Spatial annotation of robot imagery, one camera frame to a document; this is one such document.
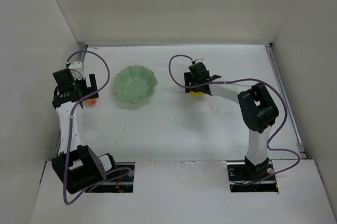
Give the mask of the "red-orange fake peach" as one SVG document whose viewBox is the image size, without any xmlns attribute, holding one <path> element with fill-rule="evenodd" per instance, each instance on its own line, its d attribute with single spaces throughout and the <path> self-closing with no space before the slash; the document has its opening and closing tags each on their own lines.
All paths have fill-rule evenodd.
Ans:
<svg viewBox="0 0 337 224">
<path fill-rule="evenodd" d="M 87 105 L 90 105 L 90 106 L 95 105 L 96 102 L 97 102 L 97 99 L 96 99 L 96 98 L 92 98 L 92 99 L 87 99 L 87 100 L 85 100 L 85 103 L 86 103 Z"/>
</svg>

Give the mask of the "yellow fake pear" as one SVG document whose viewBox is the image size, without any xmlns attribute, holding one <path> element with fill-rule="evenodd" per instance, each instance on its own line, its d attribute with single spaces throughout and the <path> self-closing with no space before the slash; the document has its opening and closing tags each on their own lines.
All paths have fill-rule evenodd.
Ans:
<svg viewBox="0 0 337 224">
<path fill-rule="evenodd" d="M 194 96 L 203 96 L 204 95 L 203 92 L 199 92 L 199 91 L 190 91 L 190 94 L 194 95 Z"/>
</svg>

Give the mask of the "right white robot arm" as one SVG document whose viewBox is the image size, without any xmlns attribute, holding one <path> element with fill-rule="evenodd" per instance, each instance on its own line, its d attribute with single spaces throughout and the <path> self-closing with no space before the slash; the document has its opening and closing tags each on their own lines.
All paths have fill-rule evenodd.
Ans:
<svg viewBox="0 0 337 224">
<path fill-rule="evenodd" d="M 248 151 L 244 157 L 246 177 L 259 180 L 269 164 L 267 140 L 279 110 L 266 84 L 258 82 L 252 86 L 220 81 L 221 76 L 210 75 L 202 60 L 194 60 L 189 72 L 184 74 L 186 92 L 199 92 L 221 97 L 237 103 L 246 127 L 249 129 Z"/>
</svg>

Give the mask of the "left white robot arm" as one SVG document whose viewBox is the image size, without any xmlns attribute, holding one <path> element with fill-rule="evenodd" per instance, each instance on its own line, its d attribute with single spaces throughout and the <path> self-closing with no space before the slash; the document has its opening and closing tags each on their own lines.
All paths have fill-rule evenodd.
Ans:
<svg viewBox="0 0 337 224">
<path fill-rule="evenodd" d="M 80 99 L 91 93 L 94 94 L 88 100 L 98 98 L 95 75 L 89 75 L 88 86 L 83 69 L 67 65 L 54 72 L 53 77 L 57 86 L 52 104 L 59 117 L 61 139 L 52 167 L 67 192 L 75 194 L 104 181 L 107 172 L 117 168 L 117 164 L 111 154 L 97 156 L 81 141 L 83 102 Z"/>
</svg>

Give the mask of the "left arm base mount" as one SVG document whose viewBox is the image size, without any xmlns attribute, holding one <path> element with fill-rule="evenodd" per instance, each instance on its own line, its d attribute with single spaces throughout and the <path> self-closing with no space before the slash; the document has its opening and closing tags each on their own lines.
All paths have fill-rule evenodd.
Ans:
<svg viewBox="0 0 337 224">
<path fill-rule="evenodd" d="M 86 193 L 132 193 L 134 188 L 134 162 L 118 162 L 117 168 L 122 170 L 109 170 L 106 175 L 106 180 L 93 189 L 89 188 Z"/>
</svg>

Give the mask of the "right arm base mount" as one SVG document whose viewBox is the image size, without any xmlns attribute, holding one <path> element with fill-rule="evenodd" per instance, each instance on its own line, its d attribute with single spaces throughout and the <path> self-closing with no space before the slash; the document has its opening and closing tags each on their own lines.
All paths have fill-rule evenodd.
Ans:
<svg viewBox="0 0 337 224">
<path fill-rule="evenodd" d="M 274 173 L 271 161 L 257 175 L 250 175 L 244 162 L 228 162 L 227 173 L 231 192 L 279 192 L 275 176 L 260 181 Z"/>
</svg>

